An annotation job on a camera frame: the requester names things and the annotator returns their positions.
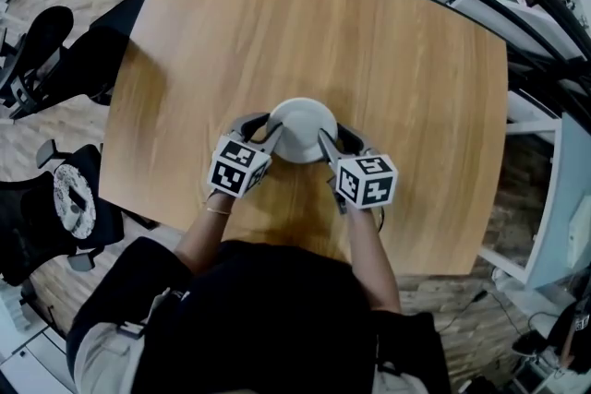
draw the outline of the table top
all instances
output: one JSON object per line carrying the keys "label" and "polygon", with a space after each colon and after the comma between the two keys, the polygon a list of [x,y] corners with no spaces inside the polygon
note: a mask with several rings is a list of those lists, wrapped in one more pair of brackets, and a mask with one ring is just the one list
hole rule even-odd
{"label": "table top", "polygon": [[[398,273],[465,274],[507,117],[503,40],[429,0],[146,0],[115,84],[100,196],[185,230],[219,136],[292,97],[325,103],[398,168],[382,241]],[[346,260],[324,163],[274,157],[225,237]]]}

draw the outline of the white cabinet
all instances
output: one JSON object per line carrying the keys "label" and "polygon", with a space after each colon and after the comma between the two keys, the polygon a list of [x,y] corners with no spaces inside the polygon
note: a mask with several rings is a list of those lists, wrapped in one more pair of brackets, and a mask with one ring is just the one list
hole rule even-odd
{"label": "white cabinet", "polygon": [[22,311],[30,321],[30,326],[25,331],[18,331],[7,314],[0,314],[0,362],[7,360],[14,351],[47,328],[47,324],[28,304],[22,306]]}
{"label": "white cabinet", "polygon": [[27,348],[0,365],[0,371],[18,394],[71,394]]}
{"label": "white cabinet", "polygon": [[46,335],[48,328],[41,335],[27,343],[27,349],[41,363],[50,374],[71,392],[76,392],[76,386],[67,369],[66,351],[63,352]]}

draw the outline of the office chair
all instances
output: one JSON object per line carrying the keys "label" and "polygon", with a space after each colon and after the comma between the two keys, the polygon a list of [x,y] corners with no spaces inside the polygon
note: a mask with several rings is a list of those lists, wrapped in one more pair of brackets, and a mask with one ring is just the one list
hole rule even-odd
{"label": "office chair", "polygon": [[94,258],[104,247],[124,237],[121,211],[98,197],[99,151],[87,145],[75,153],[48,156],[48,150],[51,145],[47,143],[40,148],[37,164],[44,165],[52,158],[66,158],[60,166],[69,164],[79,170],[89,185],[96,219],[86,239],[75,238],[64,228],[55,210],[51,173],[28,181],[0,183],[0,273],[13,286],[21,284],[36,268],[59,255],[67,255],[74,270],[91,270]]}
{"label": "office chair", "polygon": [[56,52],[62,53],[62,43],[72,31],[74,16],[64,6],[52,6],[44,10],[30,26],[29,31],[16,46],[16,54],[6,58],[0,74],[0,99],[5,107],[12,107],[18,96],[15,83],[29,88],[38,80],[37,69]]}
{"label": "office chair", "polygon": [[[82,176],[84,176],[86,181],[89,183],[90,190],[92,191],[92,195],[95,201],[97,216],[99,214],[99,211],[105,218],[106,216],[115,213],[117,214],[117,218],[114,220],[121,221],[121,212],[125,212],[131,220],[135,221],[136,223],[144,227],[146,230],[153,230],[158,226],[158,223],[155,221],[145,219],[144,217],[141,217],[140,215],[130,210],[121,209],[114,204],[111,204],[105,200],[98,198],[99,173],[101,170],[101,153],[96,149],[96,147],[92,145],[87,145],[79,149],[75,153],[64,153],[57,150],[55,140],[49,139],[45,143],[43,143],[42,146],[38,149],[36,160],[38,169],[41,169],[50,160],[64,160],[62,164],[69,164],[78,169]],[[101,222],[101,226],[98,226],[98,223],[99,222],[97,217],[97,222],[95,223],[93,230],[94,232],[102,232],[102,228],[104,228],[106,220],[103,219],[103,221]],[[80,247],[81,249],[88,249],[88,247],[85,245],[78,245],[78,247]]]}
{"label": "office chair", "polygon": [[88,30],[37,83],[13,81],[18,108],[10,118],[18,120],[82,94],[109,105],[127,41],[126,35],[109,27]]}
{"label": "office chair", "polygon": [[18,52],[17,48],[6,42],[7,33],[8,29],[6,27],[0,27],[0,56],[2,57],[14,56]]}

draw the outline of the black shirt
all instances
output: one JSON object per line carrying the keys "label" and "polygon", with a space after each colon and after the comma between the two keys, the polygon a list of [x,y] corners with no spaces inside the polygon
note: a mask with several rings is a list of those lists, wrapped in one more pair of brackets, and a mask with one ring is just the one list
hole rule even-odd
{"label": "black shirt", "polygon": [[[568,337],[569,331],[573,324],[574,313],[577,303],[569,305],[562,312],[557,320],[552,331],[548,336],[548,343],[555,347],[555,353],[560,356],[562,347]],[[589,314],[591,310],[591,298],[587,302],[585,312]],[[586,325],[580,330],[576,330],[573,335],[573,342],[571,343],[571,355],[574,356],[573,362],[569,366],[575,373],[580,375],[589,371],[591,368],[591,325]]]}
{"label": "black shirt", "polygon": [[151,317],[134,392],[370,393],[378,340],[388,366],[429,392],[450,392],[431,315],[373,313],[349,265],[243,242],[222,244],[215,265],[193,278],[163,246],[139,238],[75,318],[70,371],[91,327],[140,322],[167,288],[183,296]]}

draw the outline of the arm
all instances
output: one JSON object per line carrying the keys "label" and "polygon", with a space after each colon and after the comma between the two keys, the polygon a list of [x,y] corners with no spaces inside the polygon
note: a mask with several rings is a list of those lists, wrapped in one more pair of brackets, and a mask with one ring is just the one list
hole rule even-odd
{"label": "arm", "polygon": [[347,202],[347,226],[353,274],[366,292],[369,306],[401,314],[398,285],[371,210],[359,210]]}
{"label": "arm", "polygon": [[571,324],[571,328],[569,329],[569,334],[564,341],[564,345],[562,345],[561,351],[561,367],[568,369],[571,363],[574,360],[574,356],[571,355],[571,345],[573,344],[573,337],[574,332],[576,329],[576,316],[573,317],[573,323]]}
{"label": "arm", "polygon": [[235,198],[227,194],[213,194],[176,246],[175,255],[193,274],[199,274],[211,266],[230,217],[211,210],[230,213],[234,202]]}

